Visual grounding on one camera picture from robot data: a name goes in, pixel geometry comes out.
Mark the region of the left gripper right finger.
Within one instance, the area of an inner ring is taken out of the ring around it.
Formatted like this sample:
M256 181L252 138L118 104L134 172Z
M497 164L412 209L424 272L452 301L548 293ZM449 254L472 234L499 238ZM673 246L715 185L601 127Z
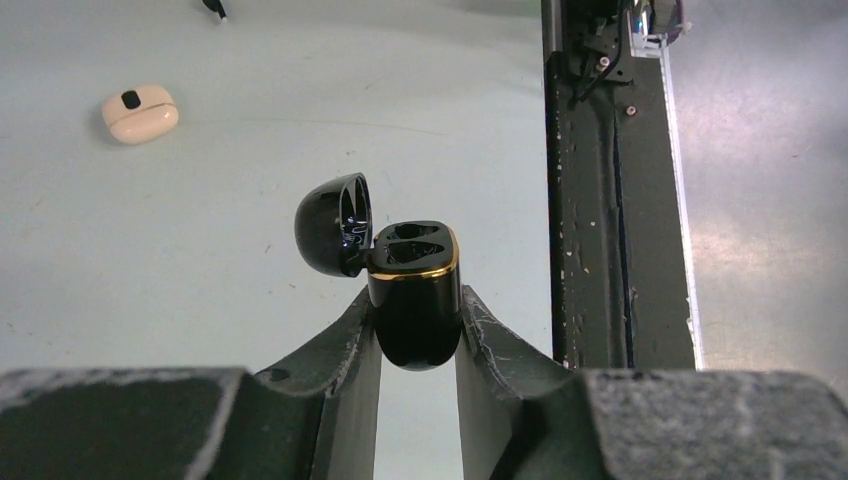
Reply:
M790 372L572 371L470 287L456 352L468 479L843 479L847 409Z

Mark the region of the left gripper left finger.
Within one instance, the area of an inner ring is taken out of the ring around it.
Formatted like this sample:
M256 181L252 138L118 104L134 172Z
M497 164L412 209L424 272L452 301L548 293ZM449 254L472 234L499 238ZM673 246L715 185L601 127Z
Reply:
M5 479L369 479L382 355L369 297L273 365L18 370Z

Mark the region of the black earbud charging case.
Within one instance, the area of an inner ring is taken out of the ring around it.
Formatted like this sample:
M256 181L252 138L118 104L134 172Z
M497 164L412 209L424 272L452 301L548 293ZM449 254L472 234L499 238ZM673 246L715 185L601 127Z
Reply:
M454 231L438 221L373 226L361 173L327 181L297 207L298 251L315 271L368 276L373 328L395 366L424 371L446 363L461 334L460 251Z

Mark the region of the white earbud charging case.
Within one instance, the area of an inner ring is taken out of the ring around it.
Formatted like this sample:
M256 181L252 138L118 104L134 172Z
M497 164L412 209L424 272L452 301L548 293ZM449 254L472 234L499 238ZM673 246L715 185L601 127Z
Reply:
M154 140L179 121L173 97L157 84L142 84L112 95L103 102L101 114L112 137L126 145Z

